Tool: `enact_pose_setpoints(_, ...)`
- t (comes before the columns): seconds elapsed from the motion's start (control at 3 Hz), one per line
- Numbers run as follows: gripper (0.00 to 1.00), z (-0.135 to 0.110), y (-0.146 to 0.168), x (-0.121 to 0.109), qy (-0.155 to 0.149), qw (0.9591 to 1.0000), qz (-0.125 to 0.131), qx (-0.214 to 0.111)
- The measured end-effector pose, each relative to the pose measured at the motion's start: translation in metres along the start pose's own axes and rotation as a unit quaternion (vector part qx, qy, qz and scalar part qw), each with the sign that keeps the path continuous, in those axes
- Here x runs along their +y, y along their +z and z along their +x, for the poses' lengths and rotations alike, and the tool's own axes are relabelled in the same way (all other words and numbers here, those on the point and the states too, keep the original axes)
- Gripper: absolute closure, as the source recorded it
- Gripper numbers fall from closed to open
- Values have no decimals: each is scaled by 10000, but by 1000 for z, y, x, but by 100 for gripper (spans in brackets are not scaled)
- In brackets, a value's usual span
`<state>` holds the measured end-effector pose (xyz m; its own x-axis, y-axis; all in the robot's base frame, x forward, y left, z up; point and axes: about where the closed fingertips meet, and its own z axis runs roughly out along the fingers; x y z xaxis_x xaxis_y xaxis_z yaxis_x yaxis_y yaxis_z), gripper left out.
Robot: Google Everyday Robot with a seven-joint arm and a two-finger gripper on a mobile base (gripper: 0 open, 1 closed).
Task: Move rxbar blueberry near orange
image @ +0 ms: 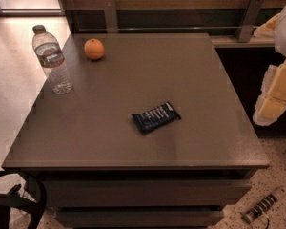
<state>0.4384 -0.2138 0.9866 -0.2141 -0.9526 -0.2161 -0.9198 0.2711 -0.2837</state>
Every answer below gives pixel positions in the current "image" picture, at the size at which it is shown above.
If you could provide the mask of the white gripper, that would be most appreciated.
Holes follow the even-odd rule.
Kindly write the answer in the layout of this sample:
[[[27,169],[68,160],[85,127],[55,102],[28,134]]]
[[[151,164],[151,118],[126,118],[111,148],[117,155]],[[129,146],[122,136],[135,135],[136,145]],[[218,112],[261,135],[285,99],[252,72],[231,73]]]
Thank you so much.
[[[275,36],[275,50],[286,57],[286,6],[254,31],[254,37]],[[278,67],[270,65],[265,72],[261,95],[255,104],[253,122],[269,126],[286,111],[286,60]]]

